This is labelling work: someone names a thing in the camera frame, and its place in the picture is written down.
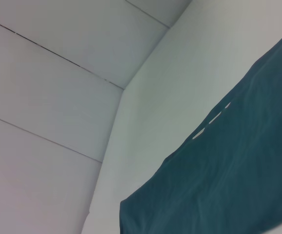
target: teal cloth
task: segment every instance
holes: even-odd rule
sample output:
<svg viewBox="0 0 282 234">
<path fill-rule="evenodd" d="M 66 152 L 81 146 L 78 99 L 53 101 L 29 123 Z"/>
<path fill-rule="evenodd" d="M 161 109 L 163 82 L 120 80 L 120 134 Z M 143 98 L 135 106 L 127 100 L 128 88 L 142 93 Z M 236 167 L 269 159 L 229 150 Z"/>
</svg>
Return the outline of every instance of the teal cloth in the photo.
<svg viewBox="0 0 282 234">
<path fill-rule="evenodd" d="M 120 209 L 121 234 L 258 234 L 280 223 L 282 40 Z"/>
</svg>

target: hole in fabric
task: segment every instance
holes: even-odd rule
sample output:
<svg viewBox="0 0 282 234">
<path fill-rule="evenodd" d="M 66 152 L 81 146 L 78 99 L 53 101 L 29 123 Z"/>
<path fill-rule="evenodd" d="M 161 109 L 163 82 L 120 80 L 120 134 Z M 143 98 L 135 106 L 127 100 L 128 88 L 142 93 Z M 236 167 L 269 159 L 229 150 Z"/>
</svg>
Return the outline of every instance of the hole in fabric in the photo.
<svg viewBox="0 0 282 234">
<path fill-rule="evenodd" d="M 221 114 L 221 111 L 219 112 L 218 115 L 216 115 L 216 116 L 209 122 L 209 124 L 211 124 L 220 114 Z"/>
<path fill-rule="evenodd" d="M 205 128 L 203 128 L 202 130 L 200 130 L 200 132 L 197 133 L 192 139 L 194 140 L 194 139 L 197 138 L 200 134 L 202 134 L 202 133 L 204 132 L 204 129 L 205 129 Z"/>
</svg>

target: teal fabric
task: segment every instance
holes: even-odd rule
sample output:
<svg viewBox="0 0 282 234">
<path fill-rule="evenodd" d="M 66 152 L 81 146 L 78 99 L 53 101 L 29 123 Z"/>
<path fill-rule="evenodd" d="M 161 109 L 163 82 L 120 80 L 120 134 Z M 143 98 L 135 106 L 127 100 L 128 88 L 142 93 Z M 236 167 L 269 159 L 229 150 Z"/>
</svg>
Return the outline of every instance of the teal fabric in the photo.
<svg viewBox="0 0 282 234">
<path fill-rule="evenodd" d="M 282 40 L 120 210 L 121 234 L 258 234 L 280 223 Z"/>
</svg>

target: ceiling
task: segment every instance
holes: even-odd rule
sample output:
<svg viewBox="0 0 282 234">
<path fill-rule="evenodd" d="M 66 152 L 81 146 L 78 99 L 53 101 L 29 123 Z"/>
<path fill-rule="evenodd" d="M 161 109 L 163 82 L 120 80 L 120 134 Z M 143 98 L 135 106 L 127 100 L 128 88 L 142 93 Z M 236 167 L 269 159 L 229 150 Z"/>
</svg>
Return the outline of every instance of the ceiling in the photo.
<svg viewBox="0 0 282 234">
<path fill-rule="evenodd" d="M 0 0 L 0 24 L 125 88 L 188 2 L 130 1 Z"/>
</svg>

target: wall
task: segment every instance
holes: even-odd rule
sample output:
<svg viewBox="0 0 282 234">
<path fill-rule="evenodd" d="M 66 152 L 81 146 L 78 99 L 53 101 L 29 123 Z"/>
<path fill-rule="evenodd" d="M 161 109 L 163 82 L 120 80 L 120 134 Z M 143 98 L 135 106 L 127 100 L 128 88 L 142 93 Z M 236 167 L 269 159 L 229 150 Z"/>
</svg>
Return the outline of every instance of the wall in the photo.
<svg viewBox="0 0 282 234">
<path fill-rule="evenodd" d="M 83 234 L 119 234 L 120 201 L 281 38 L 282 1 L 194 0 L 123 93 Z"/>
<path fill-rule="evenodd" d="M 0 234 L 79 234 L 121 89 L 0 26 Z"/>
</svg>

